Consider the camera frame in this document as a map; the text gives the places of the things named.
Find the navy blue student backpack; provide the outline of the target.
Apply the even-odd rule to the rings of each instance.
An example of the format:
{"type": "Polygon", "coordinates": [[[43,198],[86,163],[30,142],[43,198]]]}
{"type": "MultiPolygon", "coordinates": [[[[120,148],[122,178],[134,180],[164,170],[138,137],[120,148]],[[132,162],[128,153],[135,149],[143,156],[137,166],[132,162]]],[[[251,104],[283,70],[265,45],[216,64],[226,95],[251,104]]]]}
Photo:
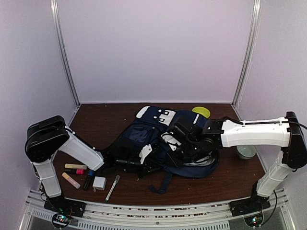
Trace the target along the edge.
{"type": "Polygon", "coordinates": [[[109,164],[137,173],[139,178],[167,172],[160,189],[148,187],[153,193],[165,194],[173,175],[204,178],[217,168],[219,152],[200,146],[207,121],[193,111],[145,106],[108,147],[105,156],[109,164]]]}

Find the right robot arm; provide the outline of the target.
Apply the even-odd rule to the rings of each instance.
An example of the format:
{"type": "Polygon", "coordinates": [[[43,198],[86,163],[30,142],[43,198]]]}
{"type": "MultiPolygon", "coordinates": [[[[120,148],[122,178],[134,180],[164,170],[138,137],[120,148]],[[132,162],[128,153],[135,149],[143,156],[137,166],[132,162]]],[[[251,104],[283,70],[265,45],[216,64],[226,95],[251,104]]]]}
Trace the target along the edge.
{"type": "Polygon", "coordinates": [[[180,117],[161,136],[171,150],[183,155],[195,156],[199,152],[211,152],[234,146],[278,146],[280,151],[268,172],[256,182],[255,194],[246,200],[249,211],[257,211],[274,189],[291,171],[307,163],[307,146],[300,124],[294,112],[271,120],[237,121],[231,118],[207,120],[197,129],[180,117]]]}

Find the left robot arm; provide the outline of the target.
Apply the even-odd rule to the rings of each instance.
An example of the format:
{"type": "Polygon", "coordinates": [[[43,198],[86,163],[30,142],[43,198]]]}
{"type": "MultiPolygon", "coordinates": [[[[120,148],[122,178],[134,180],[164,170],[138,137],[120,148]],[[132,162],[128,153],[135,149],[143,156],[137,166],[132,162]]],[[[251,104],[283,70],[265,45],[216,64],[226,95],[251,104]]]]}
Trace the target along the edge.
{"type": "MultiPolygon", "coordinates": [[[[128,121],[116,123],[114,119],[102,120],[102,123],[95,126],[93,121],[84,118],[77,119],[72,126],[80,132],[90,146],[104,149],[111,144],[116,136],[124,130],[128,121]]],[[[60,175],[60,169],[66,162],[88,163],[88,157],[93,157],[92,153],[81,150],[79,156],[71,151],[61,151],[60,147],[67,140],[70,134],[63,117],[57,115],[46,121],[38,122],[27,129],[27,140],[25,143],[25,153],[32,163],[49,162],[45,171],[51,171],[52,183],[44,183],[43,186],[51,195],[50,204],[59,213],[64,213],[69,209],[69,202],[64,198],[77,199],[84,202],[103,203],[103,196],[106,192],[84,191],[82,189],[69,188],[68,183],[60,175]]],[[[123,176],[123,184],[115,190],[115,195],[111,197],[111,203],[119,205],[160,205],[163,201],[160,195],[150,192],[145,184],[148,180],[137,181],[133,174],[123,176]]]]}

